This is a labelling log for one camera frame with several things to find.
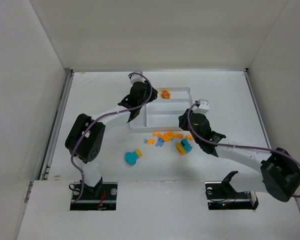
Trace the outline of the yellow oval butterfly lego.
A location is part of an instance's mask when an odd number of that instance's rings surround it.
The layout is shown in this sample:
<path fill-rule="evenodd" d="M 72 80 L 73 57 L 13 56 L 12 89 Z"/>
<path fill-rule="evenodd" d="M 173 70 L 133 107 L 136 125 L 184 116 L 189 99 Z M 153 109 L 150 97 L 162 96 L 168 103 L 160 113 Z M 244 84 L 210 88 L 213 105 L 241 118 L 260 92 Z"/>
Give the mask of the yellow oval butterfly lego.
<path fill-rule="evenodd" d="M 163 89 L 163 90 L 161 91 L 161 97 L 162 97 L 163 99 L 170 99 L 170 98 L 171 98 L 171 93 L 170 93 L 170 91 L 168 91 L 167 89 Z"/>

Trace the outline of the teal long lego brick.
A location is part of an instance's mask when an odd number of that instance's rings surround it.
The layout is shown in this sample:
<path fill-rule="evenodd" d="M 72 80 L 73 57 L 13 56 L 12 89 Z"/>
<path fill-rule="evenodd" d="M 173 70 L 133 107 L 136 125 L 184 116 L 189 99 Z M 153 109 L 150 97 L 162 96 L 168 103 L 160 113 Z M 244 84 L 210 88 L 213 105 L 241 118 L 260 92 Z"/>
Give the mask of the teal long lego brick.
<path fill-rule="evenodd" d="M 181 144 L 181 154 L 182 155 L 189 153 L 193 148 L 187 139 L 183 139 L 180 142 L 180 144 Z"/>

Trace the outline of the yellow square lego brick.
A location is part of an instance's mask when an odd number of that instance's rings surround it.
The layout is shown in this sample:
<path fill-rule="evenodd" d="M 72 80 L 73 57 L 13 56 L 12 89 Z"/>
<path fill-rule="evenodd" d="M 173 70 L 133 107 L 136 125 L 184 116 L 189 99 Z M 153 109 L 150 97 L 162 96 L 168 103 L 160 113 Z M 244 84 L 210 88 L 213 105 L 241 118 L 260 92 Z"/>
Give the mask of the yellow square lego brick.
<path fill-rule="evenodd" d="M 142 157 L 143 154 L 139 149 L 136 149 L 135 152 L 139 158 Z"/>

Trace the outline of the teal rounded lego piece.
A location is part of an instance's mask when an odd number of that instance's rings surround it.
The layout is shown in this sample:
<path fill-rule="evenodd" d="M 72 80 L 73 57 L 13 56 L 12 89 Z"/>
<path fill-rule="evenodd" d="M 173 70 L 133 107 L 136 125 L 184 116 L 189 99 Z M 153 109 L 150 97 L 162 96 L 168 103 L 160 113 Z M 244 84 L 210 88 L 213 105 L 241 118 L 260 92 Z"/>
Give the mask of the teal rounded lego piece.
<path fill-rule="evenodd" d="M 124 158 L 128 165 L 134 166 L 137 163 L 137 159 L 139 158 L 139 155 L 136 151 L 126 152 Z"/>

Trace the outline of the yellow rounded lego brick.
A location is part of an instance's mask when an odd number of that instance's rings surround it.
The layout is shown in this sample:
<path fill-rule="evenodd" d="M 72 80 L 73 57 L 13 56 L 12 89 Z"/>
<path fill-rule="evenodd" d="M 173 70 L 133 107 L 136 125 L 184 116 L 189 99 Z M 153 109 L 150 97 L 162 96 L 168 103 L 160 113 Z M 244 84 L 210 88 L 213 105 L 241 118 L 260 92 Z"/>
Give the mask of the yellow rounded lego brick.
<path fill-rule="evenodd" d="M 181 142 L 178 142 L 176 144 L 176 149 L 177 151 L 181 154 L 181 155 L 185 155 L 187 153 L 187 151 L 185 150 L 184 146 L 182 145 Z"/>

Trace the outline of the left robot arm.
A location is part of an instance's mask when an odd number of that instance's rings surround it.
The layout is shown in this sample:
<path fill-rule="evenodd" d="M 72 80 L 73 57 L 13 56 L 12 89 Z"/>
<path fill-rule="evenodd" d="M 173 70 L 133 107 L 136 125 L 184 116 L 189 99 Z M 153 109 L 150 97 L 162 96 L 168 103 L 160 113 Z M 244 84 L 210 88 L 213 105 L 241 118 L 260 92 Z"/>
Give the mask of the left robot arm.
<path fill-rule="evenodd" d="M 101 192 L 103 179 L 93 169 L 96 168 L 93 163 L 101 151 L 105 132 L 134 120 L 142 107 L 157 97 L 158 91 L 148 80 L 137 81 L 116 107 L 97 115 L 96 118 L 84 113 L 77 116 L 65 140 L 65 148 L 70 153 L 71 164 L 80 172 L 80 185 L 73 189 L 78 192 L 78 200 L 83 193 L 88 192 L 97 197 Z"/>

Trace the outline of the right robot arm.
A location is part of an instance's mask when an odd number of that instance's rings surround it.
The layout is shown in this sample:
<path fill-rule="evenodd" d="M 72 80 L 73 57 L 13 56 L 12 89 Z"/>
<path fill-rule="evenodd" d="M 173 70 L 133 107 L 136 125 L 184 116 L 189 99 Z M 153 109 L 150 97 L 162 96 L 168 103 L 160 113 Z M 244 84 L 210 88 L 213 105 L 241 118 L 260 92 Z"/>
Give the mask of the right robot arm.
<path fill-rule="evenodd" d="M 228 159 L 248 168 L 253 173 L 245 176 L 231 171 L 222 180 L 206 184 L 209 200 L 230 199 L 244 192 L 263 192 L 281 202 L 300 198 L 300 163 L 283 148 L 269 149 L 230 142 L 226 135 L 213 131 L 202 113 L 187 109 L 178 117 L 178 126 L 189 131 L 201 150 L 216 158 Z"/>

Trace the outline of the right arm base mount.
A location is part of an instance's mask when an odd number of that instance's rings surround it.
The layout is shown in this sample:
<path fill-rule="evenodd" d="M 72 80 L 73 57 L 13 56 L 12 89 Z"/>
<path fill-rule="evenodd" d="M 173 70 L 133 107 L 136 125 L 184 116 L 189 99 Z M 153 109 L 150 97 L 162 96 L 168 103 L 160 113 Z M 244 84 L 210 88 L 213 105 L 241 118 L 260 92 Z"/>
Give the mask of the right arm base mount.
<path fill-rule="evenodd" d="M 231 171 L 222 181 L 206 181 L 207 206 L 212 210 L 256 210 L 259 200 L 255 192 L 237 192 L 230 182 L 238 171 Z"/>

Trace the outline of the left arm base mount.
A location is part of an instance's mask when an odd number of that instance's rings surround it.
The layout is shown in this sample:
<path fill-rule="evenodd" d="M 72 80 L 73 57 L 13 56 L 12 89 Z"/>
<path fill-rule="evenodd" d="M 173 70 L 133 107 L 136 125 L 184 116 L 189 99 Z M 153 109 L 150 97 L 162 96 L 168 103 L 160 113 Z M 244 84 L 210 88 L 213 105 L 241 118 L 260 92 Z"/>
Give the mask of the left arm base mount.
<path fill-rule="evenodd" d="M 117 208 L 117 182 L 103 182 L 98 187 L 96 193 L 93 188 L 83 190 L 81 198 L 78 200 L 81 190 L 80 183 L 71 183 L 69 189 L 72 191 L 70 207 L 71 211 L 115 211 Z"/>

